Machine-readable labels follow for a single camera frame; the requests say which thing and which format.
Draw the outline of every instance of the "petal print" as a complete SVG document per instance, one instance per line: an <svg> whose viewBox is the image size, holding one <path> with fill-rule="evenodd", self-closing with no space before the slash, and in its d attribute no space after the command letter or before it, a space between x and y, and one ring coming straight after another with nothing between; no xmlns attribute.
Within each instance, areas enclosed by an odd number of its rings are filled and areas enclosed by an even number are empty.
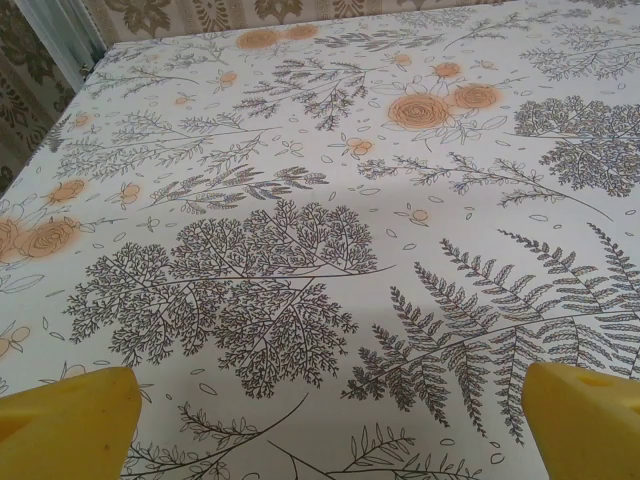
<svg viewBox="0 0 640 480"><path fill-rule="evenodd" d="M409 219L409 221L415 225L420 225L421 227L428 227L428 218L429 214L424 210L415 210L411 213L411 218Z"/></svg>
<svg viewBox="0 0 640 480"><path fill-rule="evenodd" d="M434 95L407 95L389 108L389 118L406 129L423 130L442 125L449 117L448 106Z"/></svg>
<svg viewBox="0 0 640 480"><path fill-rule="evenodd" d="M460 73L460 65L457 63L441 63L434 69L435 74L439 77L455 77Z"/></svg>
<svg viewBox="0 0 640 480"><path fill-rule="evenodd" d="M278 34L273 30L251 30L240 35L236 40L236 45L243 50L257 50L270 47L277 41Z"/></svg>
<svg viewBox="0 0 640 480"><path fill-rule="evenodd" d="M76 116L75 127L82 128L91 125L92 116L86 113L80 113Z"/></svg>
<svg viewBox="0 0 640 480"><path fill-rule="evenodd" d="M62 379L77 377L85 373L87 373L87 369L84 368L84 365L71 365L69 368L65 368Z"/></svg>
<svg viewBox="0 0 640 480"><path fill-rule="evenodd" d="M225 88L230 87L235 83L237 78L238 75L233 72L225 73L224 75L220 76L220 85Z"/></svg>
<svg viewBox="0 0 640 480"><path fill-rule="evenodd" d="M461 108L487 108L498 100L498 90L491 85L467 85L453 93L454 103Z"/></svg>
<svg viewBox="0 0 640 480"><path fill-rule="evenodd" d="M14 243L25 257L46 257L59 251L69 242L75 232L74 226L71 220L49 222L19 236Z"/></svg>
<svg viewBox="0 0 640 480"><path fill-rule="evenodd" d="M133 183L123 184L120 190L120 201L122 202L122 208L125 209L125 205L130 205L138 199L138 193L140 193L140 187Z"/></svg>
<svg viewBox="0 0 640 480"><path fill-rule="evenodd" d="M60 184L57 189L47 195L47 198L49 198L49 204L52 205L54 203L62 203L72 200L76 198L83 189L84 181L82 180L71 180L70 182Z"/></svg>
<svg viewBox="0 0 640 480"><path fill-rule="evenodd" d="M297 25L284 32L284 37L289 40L305 40L315 37L318 33L318 27L315 25Z"/></svg>
<svg viewBox="0 0 640 480"><path fill-rule="evenodd" d="M401 67L407 67L411 65L411 57L409 55L405 55L401 53L393 57L392 62L396 65L400 65Z"/></svg>
<svg viewBox="0 0 640 480"><path fill-rule="evenodd" d="M11 220L0 220L0 260L5 253L13 250L18 238L18 227Z"/></svg>

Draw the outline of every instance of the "orange rose print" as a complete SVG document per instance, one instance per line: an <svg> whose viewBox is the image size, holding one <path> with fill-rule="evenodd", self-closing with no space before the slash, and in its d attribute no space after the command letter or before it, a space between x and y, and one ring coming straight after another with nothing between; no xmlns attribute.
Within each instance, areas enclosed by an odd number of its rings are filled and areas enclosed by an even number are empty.
<svg viewBox="0 0 640 480"><path fill-rule="evenodd" d="M222 88L230 87L235 83L236 78L238 78L238 75L233 72L225 73L220 77L220 86Z"/></svg>
<svg viewBox="0 0 640 480"><path fill-rule="evenodd" d="M315 25L298 25L284 32L283 36L289 40L305 40L314 37L318 33Z"/></svg>
<svg viewBox="0 0 640 480"><path fill-rule="evenodd" d="M18 238L18 227L11 220L0 220L0 260L5 253L13 250Z"/></svg>
<svg viewBox="0 0 640 480"><path fill-rule="evenodd" d="M71 219L49 222L19 236L15 246L25 257L41 258L63 248L73 236L76 224Z"/></svg>
<svg viewBox="0 0 640 480"><path fill-rule="evenodd" d="M60 186L46 197L49 199L49 205L54 203L62 203L67 200L76 198L84 189L82 180L72 180L70 182L60 184Z"/></svg>
<svg viewBox="0 0 640 480"><path fill-rule="evenodd" d="M356 156L366 155L373 144L371 142L367 142L366 140L362 140L361 138L350 138L347 140L347 146L351 148L353 154Z"/></svg>
<svg viewBox="0 0 640 480"><path fill-rule="evenodd" d="M456 63L441 63L435 67L435 73L439 77L454 77L460 73L460 65Z"/></svg>
<svg viewBox="0 0 640 480"><path fill-rule="evenodd" d="M407 67L411 65L411 57L402 53L393 57L392 62L401 67Z"/></svg>
<svg viewBox="0 0 640 480"><path fill-rule="evenodd" d="M453 100L461 108L487 108L498 101L498 91L491 85L468 85L456 90Z"/></svg>
<svg viewBox="0 0 640 480"><path fill-rule="evenodd" d="M257 50L270 47L278 41L278 34L273 30L251 30L236 39L236 45L243 50Z"/></svg>
<svg viewBox="0 0 640 480"><path fill-rule="evenodd" d="M399 98L389 108L389 118L410 130L442 125L449 117L444 101L434 95L416 94Z"/></svg>

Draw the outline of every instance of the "patterned wallpaper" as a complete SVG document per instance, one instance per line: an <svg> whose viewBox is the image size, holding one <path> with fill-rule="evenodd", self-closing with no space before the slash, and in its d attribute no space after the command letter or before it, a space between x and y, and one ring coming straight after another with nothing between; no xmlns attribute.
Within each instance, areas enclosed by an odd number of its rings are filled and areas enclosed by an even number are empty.
<svg viewBox="0 0 640 480"><path fill-rule="evenodd" d="M0 0L0 194L73 94L13 0Z"/></svg>
<svg viewBox="0 0 640 480"><path fill-rule="evenodd" d="M83 0L105 42L431 10L499 0Z"/></svg>

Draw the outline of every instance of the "tablecloth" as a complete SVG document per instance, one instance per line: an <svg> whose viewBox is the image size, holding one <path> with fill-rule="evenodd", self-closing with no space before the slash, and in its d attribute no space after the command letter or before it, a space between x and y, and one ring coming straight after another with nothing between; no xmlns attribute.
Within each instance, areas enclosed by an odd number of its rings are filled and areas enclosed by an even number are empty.
<svg viewBox="0 0 640 480"><path fill-rule="evenodd" d="M638 20L116 45L0 202L0 391L134 367L123 479L545 478L528 365L640 375Z"/></svg>

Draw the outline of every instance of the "yellow plastic piece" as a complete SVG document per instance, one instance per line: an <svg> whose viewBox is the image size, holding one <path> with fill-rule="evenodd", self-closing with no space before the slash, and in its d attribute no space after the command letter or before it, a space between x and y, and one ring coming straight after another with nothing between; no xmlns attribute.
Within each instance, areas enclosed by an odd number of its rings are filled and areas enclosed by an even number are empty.
<svg viewBox="0 0 640 480"><path fill-rule="evenodd" d="M117 480L140 408L123 367L0 398L0 478Z"/></svg>
<svg viewBox="0 0 640 480"><path fill-rule="evenodd" d="M551 480L640 479L640 382L537 363L522 407Z"/></svg>

